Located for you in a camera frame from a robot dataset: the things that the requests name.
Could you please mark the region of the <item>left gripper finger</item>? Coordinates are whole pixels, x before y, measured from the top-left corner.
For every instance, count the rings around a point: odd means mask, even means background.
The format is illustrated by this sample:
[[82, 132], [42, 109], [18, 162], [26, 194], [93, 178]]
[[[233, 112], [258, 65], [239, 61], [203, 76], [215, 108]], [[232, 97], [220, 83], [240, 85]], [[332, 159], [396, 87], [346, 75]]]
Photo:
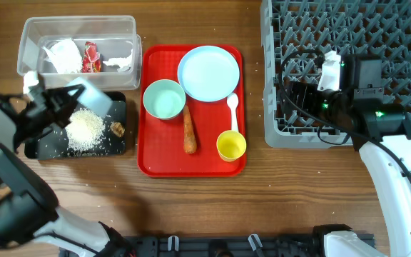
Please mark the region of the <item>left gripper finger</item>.
[[47, 89], [46, 94], [53, 107], [76, 107], [78, 98], [85, 91], [83, 84]]
[[77, 103], [66, 104], [65, 106], [55, 110], [53, 113], [53, 123], [61, 129], [66, 128], [71, 123], [70, 117], [75, 111], [77, 105]]

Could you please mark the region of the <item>blue bowl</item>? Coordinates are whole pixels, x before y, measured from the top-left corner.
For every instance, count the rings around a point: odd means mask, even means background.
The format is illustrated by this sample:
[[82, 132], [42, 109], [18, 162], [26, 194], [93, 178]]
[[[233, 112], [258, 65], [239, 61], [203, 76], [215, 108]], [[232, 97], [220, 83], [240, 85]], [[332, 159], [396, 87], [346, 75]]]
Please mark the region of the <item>blue bowl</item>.
[[113, 101], [104, 92], [83, 78], [74, 79], [66, 87], [77, 85], [83, 85], [85, 88], [79, 96], [78, 102], [97, 116], [104, 117], [111, 108]]

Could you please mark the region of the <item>red snack wrapper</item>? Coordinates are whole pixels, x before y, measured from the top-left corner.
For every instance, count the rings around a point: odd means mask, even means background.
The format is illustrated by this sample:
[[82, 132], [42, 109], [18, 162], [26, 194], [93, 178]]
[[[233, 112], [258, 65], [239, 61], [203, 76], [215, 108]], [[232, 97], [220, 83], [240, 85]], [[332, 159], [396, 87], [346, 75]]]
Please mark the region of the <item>red snack wrapper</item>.
[[84, 57], [82, 60], [82, 73], [101, 72], [101, 54], [97, 50], [97, 45], [87, 41], [85, 43]]

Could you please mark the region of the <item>brown food scrap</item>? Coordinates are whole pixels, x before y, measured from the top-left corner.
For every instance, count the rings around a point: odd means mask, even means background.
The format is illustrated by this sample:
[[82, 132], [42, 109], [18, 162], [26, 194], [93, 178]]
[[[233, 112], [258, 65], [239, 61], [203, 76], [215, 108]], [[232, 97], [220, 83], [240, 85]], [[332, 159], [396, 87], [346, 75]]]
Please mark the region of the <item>brown food scrap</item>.
[[110, 130], [119, 138], [122, 138], [125, 134], [125, 128], [120, 122], [112, 122], [110, 125]]

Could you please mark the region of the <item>small white tissue piece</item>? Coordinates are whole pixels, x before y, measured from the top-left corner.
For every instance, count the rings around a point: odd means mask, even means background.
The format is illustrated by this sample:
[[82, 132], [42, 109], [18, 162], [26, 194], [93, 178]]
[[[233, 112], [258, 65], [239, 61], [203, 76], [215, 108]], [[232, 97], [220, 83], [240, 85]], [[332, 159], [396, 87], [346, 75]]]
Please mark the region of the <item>small white tissue piece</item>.
[[102, 63], [104, 72], [126, 72], [133, 67], [133, 50], [125, 57], [112, 57]]

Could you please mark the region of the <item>yellow cup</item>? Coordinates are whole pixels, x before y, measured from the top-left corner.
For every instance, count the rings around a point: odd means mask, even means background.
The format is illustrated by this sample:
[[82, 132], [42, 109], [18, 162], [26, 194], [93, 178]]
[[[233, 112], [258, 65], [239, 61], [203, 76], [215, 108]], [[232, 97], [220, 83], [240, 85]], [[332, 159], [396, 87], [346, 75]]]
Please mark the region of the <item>yellow cup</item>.
[[245, 137], [238, 131], [224, 131], [216, 141], [219, 156], [227, 162], [232, 162], [244, 155], [247, 149]]

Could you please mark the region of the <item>light blue plate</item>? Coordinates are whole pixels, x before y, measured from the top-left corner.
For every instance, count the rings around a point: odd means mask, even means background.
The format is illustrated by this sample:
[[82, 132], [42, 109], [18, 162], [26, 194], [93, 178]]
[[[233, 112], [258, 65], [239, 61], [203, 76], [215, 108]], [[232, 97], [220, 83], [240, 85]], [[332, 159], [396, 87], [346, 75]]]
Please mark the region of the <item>light blue plate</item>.
[[237, 60], [225, 49], [198, 46], [182, 57], [177, 77], [191, 98], [215, 102], [234, 92], [240, 81], [240, 68]]

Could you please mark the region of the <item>green bowl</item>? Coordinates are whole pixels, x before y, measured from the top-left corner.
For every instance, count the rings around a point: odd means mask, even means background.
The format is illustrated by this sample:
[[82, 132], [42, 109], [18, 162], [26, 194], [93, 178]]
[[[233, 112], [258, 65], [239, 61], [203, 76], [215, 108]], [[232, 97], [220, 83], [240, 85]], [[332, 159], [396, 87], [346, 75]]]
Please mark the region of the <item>green bowl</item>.
[[178, 82], [170, 79], [154, 81], [143, 93], [145, 110], [157, 119], [169, 120], [177, 117], [185, 104], [185, 91]]

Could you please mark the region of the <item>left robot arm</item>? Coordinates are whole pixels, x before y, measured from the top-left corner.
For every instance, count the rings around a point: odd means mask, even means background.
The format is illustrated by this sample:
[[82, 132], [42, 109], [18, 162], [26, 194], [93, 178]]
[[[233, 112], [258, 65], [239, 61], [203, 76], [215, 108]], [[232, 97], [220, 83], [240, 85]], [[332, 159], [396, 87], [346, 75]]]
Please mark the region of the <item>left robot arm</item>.
[[114, 228], [62, 208], [51, 187], [16, 155], [22, 143], [65, 127], [78, 104], [91, 109], [90, 91], [96, 89], [35, 84], [21, 112], [11, 105], [11, 94], [0, 94], [0, 250], [48, 243], [77, 256], [136, 256], [131, 242]]

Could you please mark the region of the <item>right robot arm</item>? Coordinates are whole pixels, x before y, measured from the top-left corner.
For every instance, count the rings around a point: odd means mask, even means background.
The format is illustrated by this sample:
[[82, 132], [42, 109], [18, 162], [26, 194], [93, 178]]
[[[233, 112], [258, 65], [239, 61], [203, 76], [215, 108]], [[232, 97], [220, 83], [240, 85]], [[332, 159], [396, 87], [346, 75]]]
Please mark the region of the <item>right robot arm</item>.
[[411, 256], [411, 122], [404, 106], [383, 100], [380, 57], [308, 49], [289, 54], [281, 71], [308, 55], [315, 57], [320, 80], [308, 84], [280, 75], [283, 108], [346, 133], [377, 192], [391, 256]]

